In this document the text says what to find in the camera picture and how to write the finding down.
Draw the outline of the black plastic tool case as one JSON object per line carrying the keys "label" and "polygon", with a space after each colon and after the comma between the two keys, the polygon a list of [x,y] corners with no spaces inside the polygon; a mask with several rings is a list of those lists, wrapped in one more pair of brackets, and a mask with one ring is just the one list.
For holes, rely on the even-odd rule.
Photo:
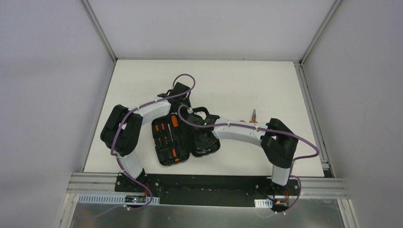
{"label": "black plastic tool case", "polygon": [[[167,124],[170,125],[171,123],[171,116],[173,114],[168,114],[159,118],[156,118],[152,121],[152,136],[153,140],[155,142],[155,151],[156,155],[158,158],[158,161],[161,165],[163,166],[171,166],[177,163],[184,162],[189,159],[189,157],[192,155],[192,151],[195,148],[194,146],[194,139],[192,138],[192,128],[190,125],[186,124],[184,121],[182,121],[177,114],[177,119],[179,122],[179,142],[174,141],[175,143],[175,150],[180,158],[179,162],[174,162],[173,159],[173,154],[172,154],[172,145],[171,145],[171,138],[168,130]],[[167,132],[167,141],[168,145],[166,146],[164,143],[164,138],[161,135],[161,124],[164,124],[166,132]],[[155,125],[159,126],[159,135],[161,138],[162,146],[159,147],[159,142],[158,139],[156,138],[156,131],[155,131]],[[211,148],[212,153],[215,153],[216,151],[219,150],[219,148]]]}

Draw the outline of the large orange black screwdriver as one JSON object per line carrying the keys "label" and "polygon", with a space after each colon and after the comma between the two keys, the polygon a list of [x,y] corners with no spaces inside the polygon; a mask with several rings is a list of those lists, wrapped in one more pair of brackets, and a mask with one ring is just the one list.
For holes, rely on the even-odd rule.
{"label": "large orange black screwdriver", "polygon": [[177,115],[172,115],[171,116],[171,123],[170,123],[170,132],[171,132],[171,137],[173,141],[176,141],[177,143],[179,142],[179,122],[177,119]]}

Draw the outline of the orange handled pliers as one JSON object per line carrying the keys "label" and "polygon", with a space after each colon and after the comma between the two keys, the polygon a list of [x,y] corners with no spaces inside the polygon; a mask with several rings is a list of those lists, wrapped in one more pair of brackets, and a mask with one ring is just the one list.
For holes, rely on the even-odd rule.
{"label": "orange handled pliers", "polygon": [[257,122],[257,115],[256,115],[256,110],[254,109],[253,110],[253,112],[252,112],[252,116],[251,116],[251,120],[250,120],[250,123],[258,123]]}

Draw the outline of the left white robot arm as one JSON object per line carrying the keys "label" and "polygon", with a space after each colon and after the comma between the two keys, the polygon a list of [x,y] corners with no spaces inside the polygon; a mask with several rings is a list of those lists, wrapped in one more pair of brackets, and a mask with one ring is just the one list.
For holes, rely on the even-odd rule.
{"label": "left white robot arm", "polygon": [[182,104],[189,105],[192,89],[193,87],[176,82],[172,89],[145,104],[133,109],[119,104],[112,109],[100,139],[117,160],[121,171],[129,176],[126,184],[133,192],[140,192],[145,186],[145,179],[140,176],[144,169],[135,153],[142,126],[178,111]]}

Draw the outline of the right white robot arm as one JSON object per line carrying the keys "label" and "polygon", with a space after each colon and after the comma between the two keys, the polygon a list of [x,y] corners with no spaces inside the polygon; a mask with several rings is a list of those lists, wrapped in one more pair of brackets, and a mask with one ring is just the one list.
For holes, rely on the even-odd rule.
{"label": "right white robot arm", "polygon": [[184,104],[179,106],[178,115],[198,135],[206,133],[217,140],[234,140],[262,148],[272,164],[270,190],[277,195],[288,190],[292,160],[299,139],[279,119],[272,118],[268,123],[233,121],[216,115],[203,119]]}

